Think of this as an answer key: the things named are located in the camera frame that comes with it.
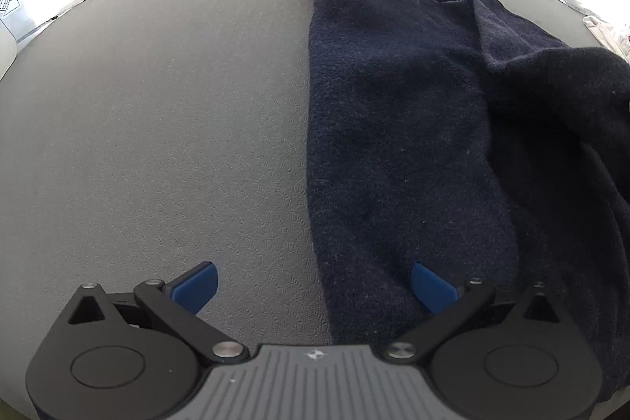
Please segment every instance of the gray tabletop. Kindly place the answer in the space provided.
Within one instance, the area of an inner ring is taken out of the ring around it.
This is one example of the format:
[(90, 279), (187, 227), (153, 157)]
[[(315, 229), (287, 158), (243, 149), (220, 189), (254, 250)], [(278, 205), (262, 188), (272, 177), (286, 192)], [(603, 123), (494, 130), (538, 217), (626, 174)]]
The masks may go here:
[[(572, 46), (557, 0), (501, 0)], [(200, 316), (250, 347), (325, 344), (306, 208), (312, 0), (88, 0), (0, 82), (0, 397), (76, 287), (212, 260)]]

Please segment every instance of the gray gripper base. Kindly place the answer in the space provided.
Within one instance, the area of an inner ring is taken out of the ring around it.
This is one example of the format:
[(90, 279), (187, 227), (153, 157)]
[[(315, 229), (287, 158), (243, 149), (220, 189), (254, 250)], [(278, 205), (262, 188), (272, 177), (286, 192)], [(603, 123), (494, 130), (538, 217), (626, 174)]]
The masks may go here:
[(368, 346), (262, 346), (250, 361), (210, 372), (169, 420), (464, 420), (420, 371)]

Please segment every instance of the dark navy towel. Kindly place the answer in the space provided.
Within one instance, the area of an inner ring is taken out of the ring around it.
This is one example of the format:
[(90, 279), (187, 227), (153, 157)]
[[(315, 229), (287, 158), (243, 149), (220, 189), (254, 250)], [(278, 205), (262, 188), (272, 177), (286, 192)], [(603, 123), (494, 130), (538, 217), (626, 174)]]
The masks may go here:
[(630, 374), (630, 67), (497, 0), (314, 0), (308, 204), (337, 343), (427, 318), (449, 279), (558, 292), (606, 373)]

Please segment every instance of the white object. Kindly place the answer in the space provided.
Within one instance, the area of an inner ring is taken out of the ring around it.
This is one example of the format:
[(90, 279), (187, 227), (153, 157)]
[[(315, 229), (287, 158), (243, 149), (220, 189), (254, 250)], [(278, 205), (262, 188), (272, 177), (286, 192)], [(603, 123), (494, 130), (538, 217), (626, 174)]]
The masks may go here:
[(15, 38), (0, 20), (0, 80), (13, 63), (17, 53), (18, 46)]
[(584, 24), (602, 47), (624, 58), (630, 65), (630, 31), (615, 28), (593, 15), (584, 17)]

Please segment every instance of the metal pivot screw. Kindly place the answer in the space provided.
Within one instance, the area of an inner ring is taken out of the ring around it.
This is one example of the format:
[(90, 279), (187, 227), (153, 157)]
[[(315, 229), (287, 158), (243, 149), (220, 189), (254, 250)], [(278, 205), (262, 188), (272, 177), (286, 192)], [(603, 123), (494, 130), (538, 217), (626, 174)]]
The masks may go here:
[(236, 357), (240, 356), (244, 347), (238, 342), (219, 342), (212, 348), (212, 352), (218, 357)]
[(416, 348), (408, 342), (394, 342), (387, 348), (387, 355), (396, 359), (407, 359), (416, 354)]

